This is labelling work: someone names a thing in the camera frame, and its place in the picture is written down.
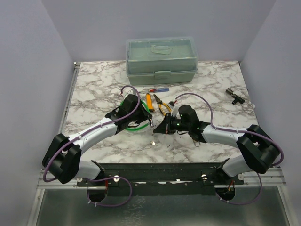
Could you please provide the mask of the green cable lock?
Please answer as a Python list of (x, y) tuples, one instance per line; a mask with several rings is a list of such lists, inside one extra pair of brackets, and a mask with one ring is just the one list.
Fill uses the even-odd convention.
[[(121, 104), (118, 110), (118, 116), (126, 116), (136, 107), (137, 100), (129, 100), (127, 97)], [(138, 108), (128, 117), (116, 123), (119, 131), (126, 129), (127, 131), (139, 131), (146, 127), (153, 127), (153, 120), (150, 110), (146, 103), (141, 100)]]

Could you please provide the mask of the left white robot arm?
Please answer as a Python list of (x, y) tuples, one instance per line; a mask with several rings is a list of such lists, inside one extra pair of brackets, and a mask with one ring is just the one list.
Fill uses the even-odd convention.
[(84, 152), (127, 129), (130, 123), (139, 125), (144, 121), (152, 123), (151, 113), (138, 96), (129, 94), (120, 106), (107, 113), (94, 126), (69, 136), (62, 133), (56, 135), (42, 160), (42, 166), (45, 172), (50, 172), (62, 184), (74, 178), (83, 178), (99, 186), (104, 182), (104, 169), (96, 161), (83, 161), (81, 157)]

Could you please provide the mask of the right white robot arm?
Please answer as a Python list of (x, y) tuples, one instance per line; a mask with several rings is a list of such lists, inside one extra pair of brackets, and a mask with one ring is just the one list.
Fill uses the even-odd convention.
[(210, 123), (200, 121), (190, 105), (182, 105), (178, 112), (179, 118), (167, 113), (154, 133), (171, 135), (183, 131), (194, 141), (218, 143), (240, 150), (240, 156), (225, 160), (217, 170), (217, 181), (223, 185), (241, 173), (266, 173), (280, 155), (270, 137), (257, 125), (251, 125), (241, 132), (230, 128), (215, 129)]

